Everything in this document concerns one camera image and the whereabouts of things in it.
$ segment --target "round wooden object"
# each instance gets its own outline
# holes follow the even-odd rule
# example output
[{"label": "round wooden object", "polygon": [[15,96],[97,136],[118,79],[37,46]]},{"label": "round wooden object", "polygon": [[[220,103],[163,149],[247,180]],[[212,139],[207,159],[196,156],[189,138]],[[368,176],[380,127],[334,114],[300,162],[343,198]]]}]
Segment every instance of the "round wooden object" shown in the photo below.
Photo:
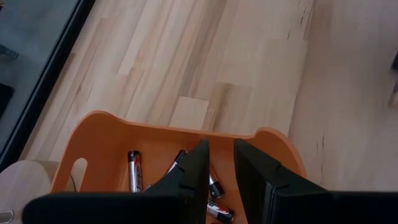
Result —
[{"label": "round wooden object", "polygon": [[[14,218],[10,223],[22,223],[25,205],[50,193],[58,165],[50,161],[19,161],[0,173],[0,213],[13,210]],[[71,179],[65,190],[74,191]]]}]

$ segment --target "battery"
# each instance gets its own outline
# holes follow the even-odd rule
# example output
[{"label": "battery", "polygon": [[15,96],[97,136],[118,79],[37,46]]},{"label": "battery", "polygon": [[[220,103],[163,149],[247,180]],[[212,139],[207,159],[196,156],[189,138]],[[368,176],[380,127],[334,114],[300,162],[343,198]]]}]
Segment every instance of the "battery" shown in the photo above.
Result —
[{"label": "battery", "polygon": [[207,213],[222,223],[232,223],[235,217],[234,211],[210,199],[207,201]]},{"label": "battery", "polygon": [[213,169],[211,167],[210,167],[209,191],[210,191],[210,197],[212,197],[212,199],[219,199],[221,196],[225,194],[223,187],[221,186],[216,174],[213,172]]},{"label": "battery", "polygon": [[178,152],[177,156],[174,159],[174,162],[170,165],[170,167],[167,169],[166,174],[168,174],[179,162],[179,160],[181,160],[182,158],[184,158],[184,156],[187,154],[187,152],[185,150],[180,150],[180,152]]},{"label": "battery", "polygon": [[129,162],[129,188],[130,192],[142,192],[141,158],[139,151],[129,151],[127,153]]}]

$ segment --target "light wooden floor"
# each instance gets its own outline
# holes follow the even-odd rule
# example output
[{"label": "light wooden floor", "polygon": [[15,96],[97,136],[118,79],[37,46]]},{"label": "light wooden floor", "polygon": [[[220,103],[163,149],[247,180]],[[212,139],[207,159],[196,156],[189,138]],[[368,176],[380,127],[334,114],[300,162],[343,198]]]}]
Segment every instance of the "light wooden floor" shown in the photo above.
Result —
[{"label": "light wooden floor", "polygon": [[59,161],[79,119],[105,110],[225,133],[270,126],[324,187],[398,189],[396,11],[395,0],[97,0],[21,158]]}]

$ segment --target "orange wooden box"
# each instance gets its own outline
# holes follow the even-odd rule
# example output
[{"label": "orange wooden box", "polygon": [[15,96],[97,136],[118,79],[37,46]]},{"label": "orange wooden box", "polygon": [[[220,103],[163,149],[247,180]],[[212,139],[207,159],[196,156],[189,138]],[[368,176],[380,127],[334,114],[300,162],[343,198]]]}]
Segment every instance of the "orange wooden box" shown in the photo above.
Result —
[{"label": "orange wooden box", "polygon": [[243,138],[305,177],[302,160],[280,132],[262,128],[253,136],[192,131],[129,123],[111,114],[94,111],[74,130],[55,176],[52,192],[65,189],[75,161],[87,161],[80,192],[127,192],[127,152],[141,152],[143,187],[165,174],[180,149],[193,148],[200,139],[210,144],[210,160],[226,194],[220,203],[236,212],[234,223],[246,223],[234,173],[233,140]]}]

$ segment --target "wooden floor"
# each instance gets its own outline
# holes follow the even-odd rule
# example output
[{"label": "wooden floor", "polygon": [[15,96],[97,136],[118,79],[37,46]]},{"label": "wooden floor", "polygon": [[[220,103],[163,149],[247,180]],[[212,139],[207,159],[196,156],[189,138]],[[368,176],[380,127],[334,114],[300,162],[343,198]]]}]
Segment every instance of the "wooden floor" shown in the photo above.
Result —
[{"label": "wooden floor", "polygon": [[395,0],[97,0],[21,159],[59,161],[92,110],[289,135],[310,180],[398,189]]}]

